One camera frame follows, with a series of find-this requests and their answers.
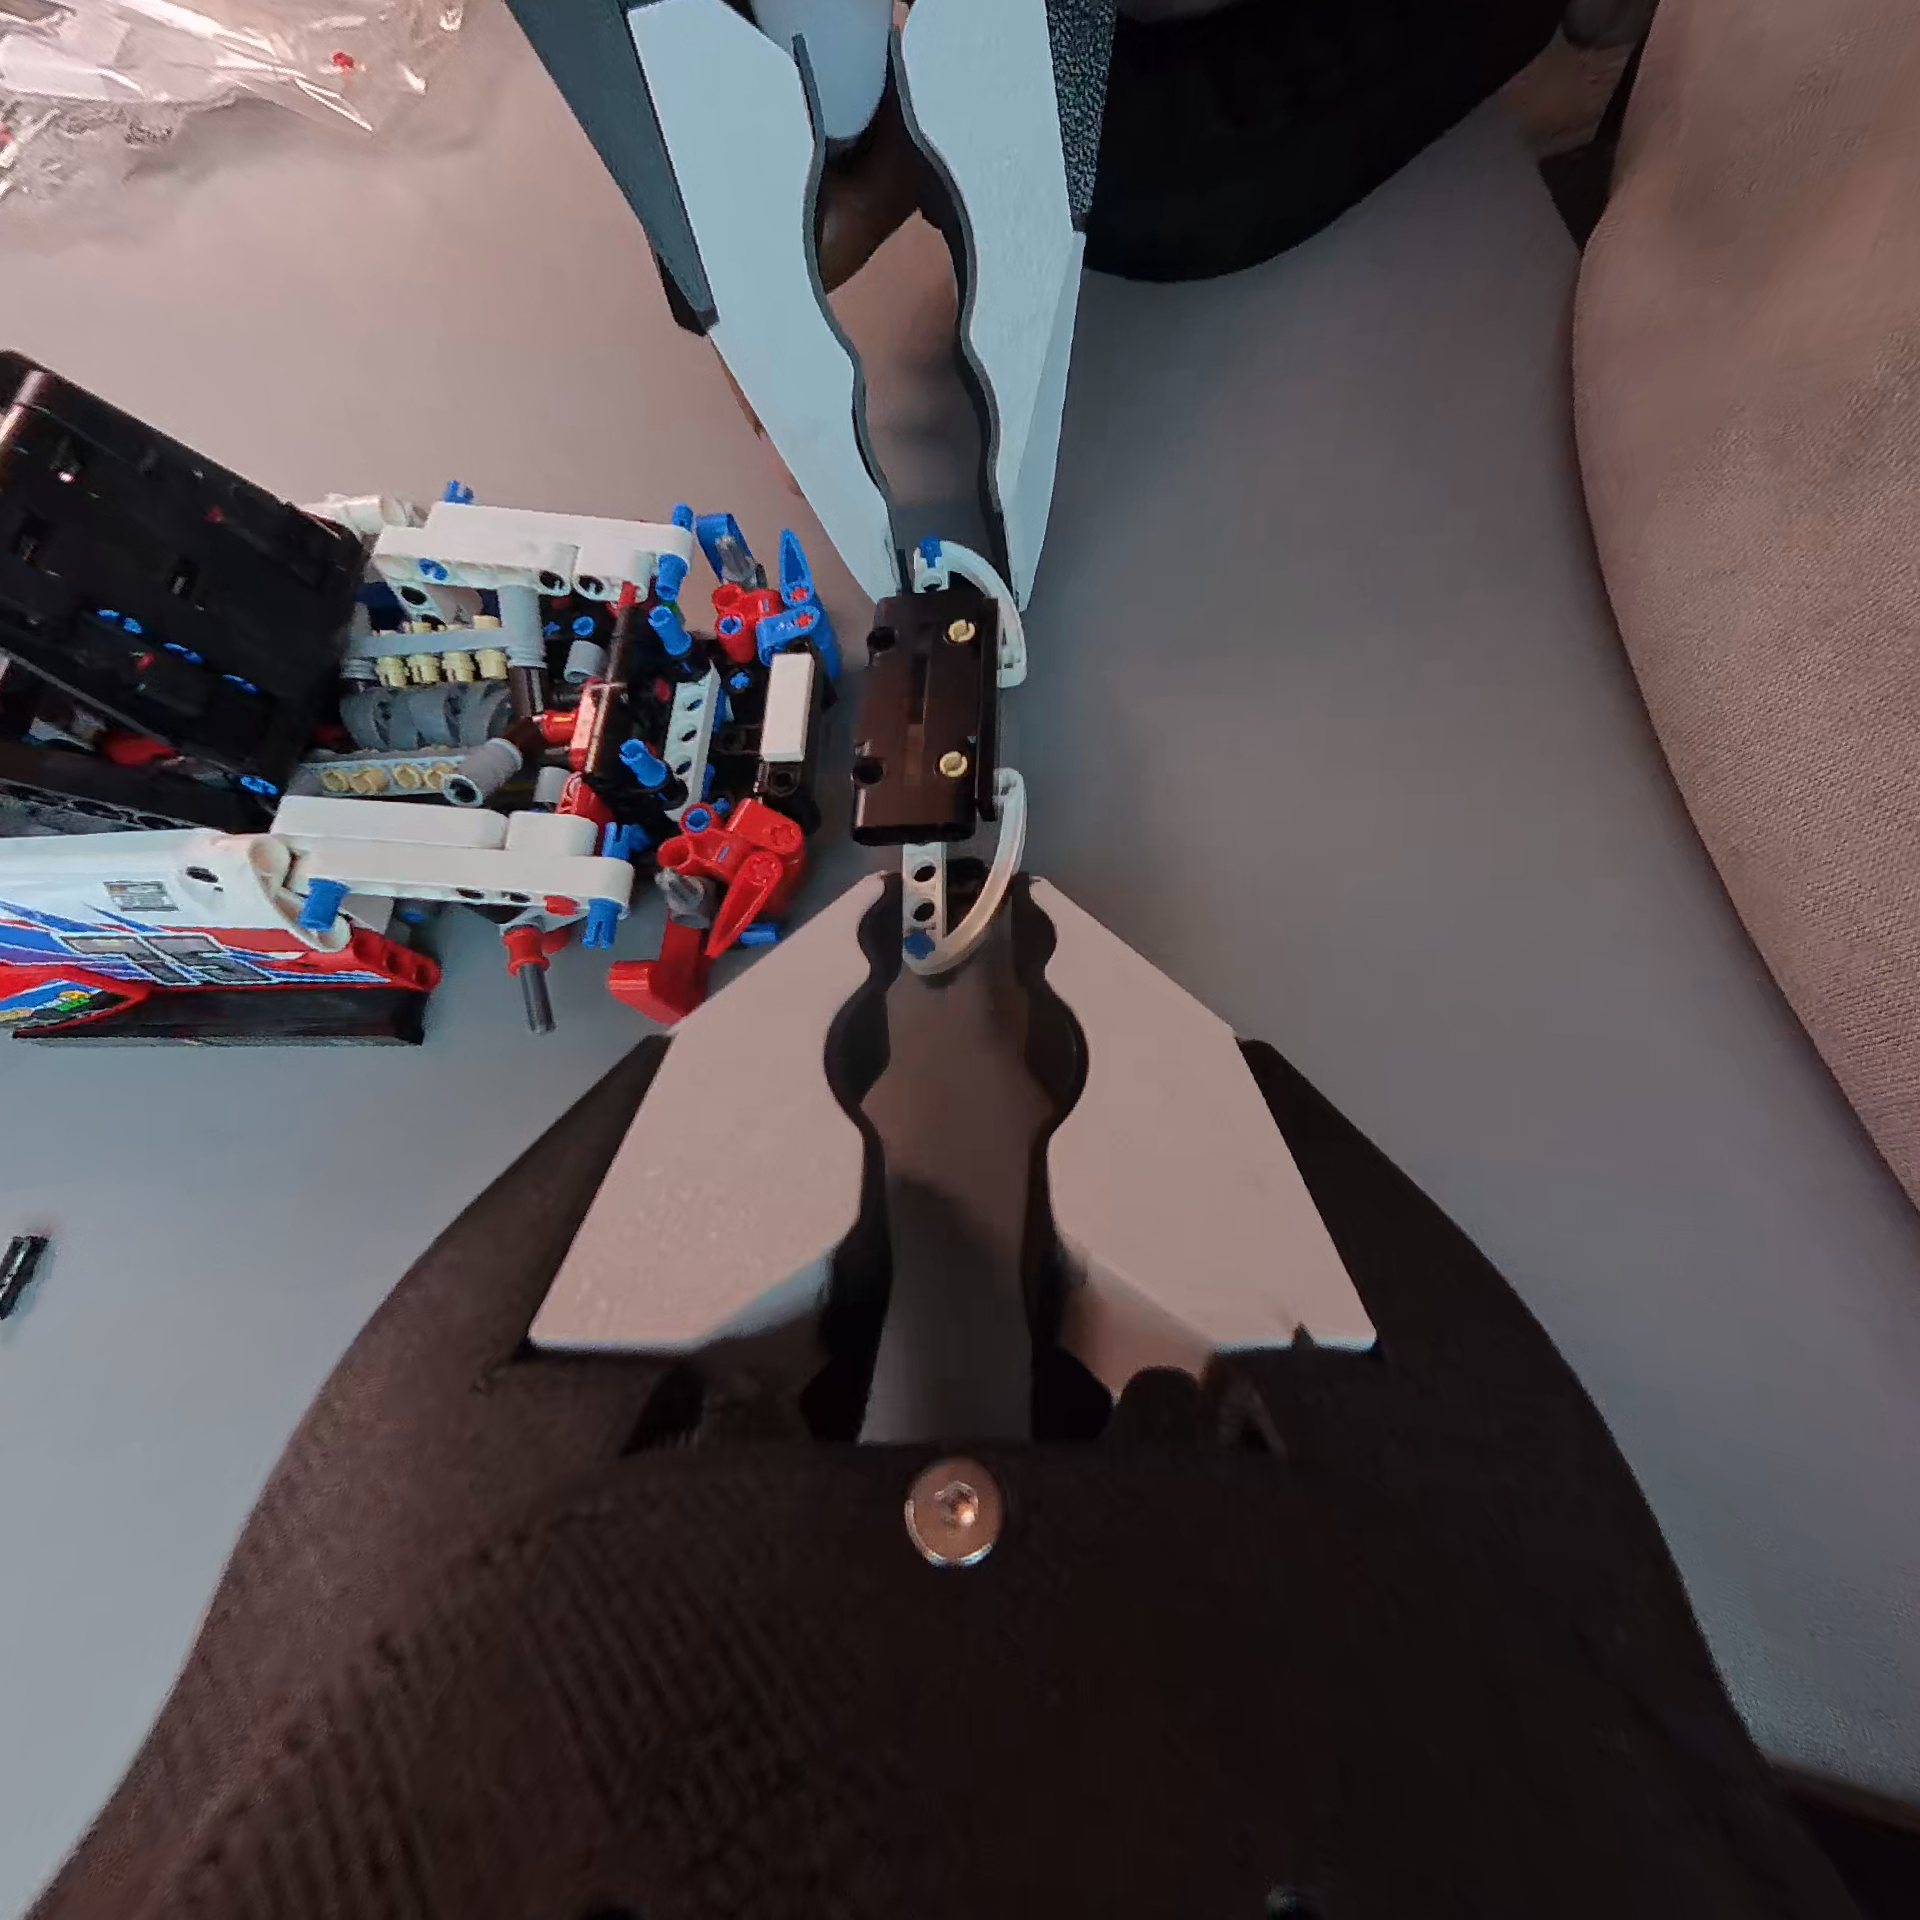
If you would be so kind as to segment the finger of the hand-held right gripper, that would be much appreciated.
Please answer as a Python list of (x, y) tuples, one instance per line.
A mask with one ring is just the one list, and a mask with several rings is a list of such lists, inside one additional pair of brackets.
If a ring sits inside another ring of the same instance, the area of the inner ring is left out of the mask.
[(813, 218), (827, 159), (802, 37), (719, 2), (628, 11), (667, 169), (705, 267), (709, 338), (854, 583), (898, 591), (894, 508), (866, 383), (827, 299)]
[(1019, 606), (1039, 572), (1085, 239), (1071, 225), (1042, 2), (918, 2), (894, 49), (957, 293), (957, 370), (979, 420), (979, 503)]

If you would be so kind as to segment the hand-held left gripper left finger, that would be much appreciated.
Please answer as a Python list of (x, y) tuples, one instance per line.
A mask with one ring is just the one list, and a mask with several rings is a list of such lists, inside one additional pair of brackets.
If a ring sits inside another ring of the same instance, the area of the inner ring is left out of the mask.
[(894, 884), (866, 876), (674, 1028), (534, 1347), (687, 1355), (826, 1303), (870, 1187), (892, 965)]

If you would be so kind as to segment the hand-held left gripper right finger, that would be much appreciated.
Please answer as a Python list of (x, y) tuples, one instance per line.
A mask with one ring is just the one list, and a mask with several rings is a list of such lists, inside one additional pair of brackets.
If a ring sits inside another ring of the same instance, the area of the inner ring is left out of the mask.
[(1377, 1326), (1235, 1031), (1050, 879), (1018, 879), (1036, 1375), (1108, 1396), (1213, 1361), (1366, 1354)]

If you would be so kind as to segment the toy brick race car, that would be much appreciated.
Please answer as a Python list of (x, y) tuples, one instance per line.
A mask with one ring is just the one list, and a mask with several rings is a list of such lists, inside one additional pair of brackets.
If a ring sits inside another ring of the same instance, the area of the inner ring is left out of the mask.
[(20, 1043), (418, 1044), (421, 923), (558, 954), (663, 905), (673, 1023), (810, 863), (842, 647), (810, 555), (665, 521), (295, 503), (2, 359), (2, 1021)]

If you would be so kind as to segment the black white arch brick assembly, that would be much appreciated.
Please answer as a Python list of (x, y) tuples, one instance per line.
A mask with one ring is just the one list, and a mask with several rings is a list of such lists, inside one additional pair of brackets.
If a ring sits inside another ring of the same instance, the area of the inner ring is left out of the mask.
[(850, 836), (901, 860), (905, 966), (957, 971), (1023, 863), (1027, 791), (1002, 754), (1002, 692), (1027, 674), (1010, 585), (929, 535), (909, 589), (877, 604), (853, 731)]

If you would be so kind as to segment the person's right hand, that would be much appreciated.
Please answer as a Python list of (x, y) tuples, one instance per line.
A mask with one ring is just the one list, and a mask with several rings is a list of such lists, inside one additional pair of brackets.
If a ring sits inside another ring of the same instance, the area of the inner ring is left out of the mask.
[(836, 293), (913, 218), (939, 221), (945, 178), (905, 122), (881, 114), (849, 149), (829, 154), (813, 210), (826, 293)]

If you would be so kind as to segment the clear plastic bag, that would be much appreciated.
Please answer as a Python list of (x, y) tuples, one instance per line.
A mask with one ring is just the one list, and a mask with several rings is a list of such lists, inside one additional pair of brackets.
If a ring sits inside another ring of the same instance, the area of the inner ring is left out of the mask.
[(122, 177), (233, 105), (375, 132), (425, 95), (465, 14), (462, 2), (4, 2), (4, 202)]

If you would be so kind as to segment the beige printed sweatshirt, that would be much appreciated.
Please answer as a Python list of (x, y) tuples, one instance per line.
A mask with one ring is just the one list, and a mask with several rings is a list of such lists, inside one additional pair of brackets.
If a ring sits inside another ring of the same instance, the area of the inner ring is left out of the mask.
[(1917, 5), (1551, 5), (1641, 49), (1571, 297), (1599, 579), (1694, 830), (1917, 1196)]

